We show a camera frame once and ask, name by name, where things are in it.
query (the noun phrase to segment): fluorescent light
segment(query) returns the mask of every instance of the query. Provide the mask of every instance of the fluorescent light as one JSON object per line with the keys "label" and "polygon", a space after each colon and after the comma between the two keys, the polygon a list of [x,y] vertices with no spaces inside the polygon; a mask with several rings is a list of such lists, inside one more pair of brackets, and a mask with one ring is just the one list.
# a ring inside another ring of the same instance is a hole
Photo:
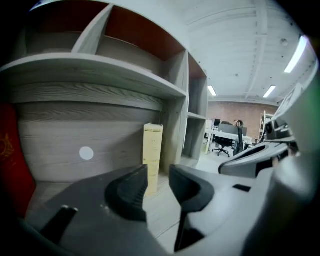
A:
{"label": "fluorescent light", "polygon": [[276,88],[275,85],[271,85],[269,90],[265,93],[265,95],[263,95],[264,98],[268,97],[272,92],[273,90]]}
{"label": "fluorescent light", "polygon": [[294,55],[292,56],[292,59],[290,60],[288,66],[285,69],[285,73],[291,73],[291,71],[295,68],[298,61],[300,60],[302,54],[305,51],[305,48],[307,46],[308,38],[306,36],[301,36],[299,40],[298,47],[295,50]]}
{"label": "fluorescent light", "polygon": [[208,89],[209,89],[210,93],[212,94],[212,96],[217,96],[214,88],[211,85],[208,86]]}

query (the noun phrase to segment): ceiling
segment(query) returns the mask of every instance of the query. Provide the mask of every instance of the ceiling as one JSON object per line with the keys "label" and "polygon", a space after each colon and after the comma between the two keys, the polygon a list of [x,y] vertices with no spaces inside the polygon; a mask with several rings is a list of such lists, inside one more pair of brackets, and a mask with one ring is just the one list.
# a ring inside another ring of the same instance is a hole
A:
{"label": "ceiling", "polygon": [[[209,101],[277,105],[318,69],[308,44],[293,71],[284,73],[303,33],[273,0],[170,0],[170,5],[187,25],[191,53],[217,94]],[[275,90],[263,98],[271,85]]]}

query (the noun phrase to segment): red cushion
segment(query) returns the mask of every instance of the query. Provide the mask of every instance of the red cushion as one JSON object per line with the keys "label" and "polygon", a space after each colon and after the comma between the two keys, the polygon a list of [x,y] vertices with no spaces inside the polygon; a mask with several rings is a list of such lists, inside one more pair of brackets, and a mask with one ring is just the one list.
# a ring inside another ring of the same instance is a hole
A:
{"label": "red cushion", "polygon": [[0,181],[17,215],[24,218],[36,183],[22,153],[16,111],[7,103],[0,103]]}

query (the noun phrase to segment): round white dot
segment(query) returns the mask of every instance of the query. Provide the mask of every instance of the round white dot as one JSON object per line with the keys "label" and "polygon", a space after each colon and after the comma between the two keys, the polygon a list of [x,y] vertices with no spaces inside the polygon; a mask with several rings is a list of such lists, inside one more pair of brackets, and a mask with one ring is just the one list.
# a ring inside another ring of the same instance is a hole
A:
{"label": "round white dot", "polygon": [[94,157],[95,153],[91,147],[83,146],[82,148],[80,148],[79,154],[83,160],[90,160]]}

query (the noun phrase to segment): desk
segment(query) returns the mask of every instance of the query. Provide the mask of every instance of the desk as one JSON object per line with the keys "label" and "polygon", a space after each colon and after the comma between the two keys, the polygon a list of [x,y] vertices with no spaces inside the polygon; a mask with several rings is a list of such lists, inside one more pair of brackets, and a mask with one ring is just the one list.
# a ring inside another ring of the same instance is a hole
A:
{"label": "desk", "polygon": [[[209,148],[210,145],[212,143],[212,140],[214,138],[214,135],[217,137],[221,137],[221,138],[226,138],[226,139],[230,139],[230,140],[237,140],[239,138],[239,136],[237,134],[232,134],[232,133],[226,133],[226,132],[222,132],[222,131],[218,131],[218,130],[210,130],[210,129],[206,129],[205,130],[206,134],[209,134],[208,136],[208,142],[206,144],[206,148],[205,148],[205,154],[207,155],[209,152]],[[252,138],[249,136],[242,136],[243,139],[243,145],[245,145],[246,143],[250,144]]]}

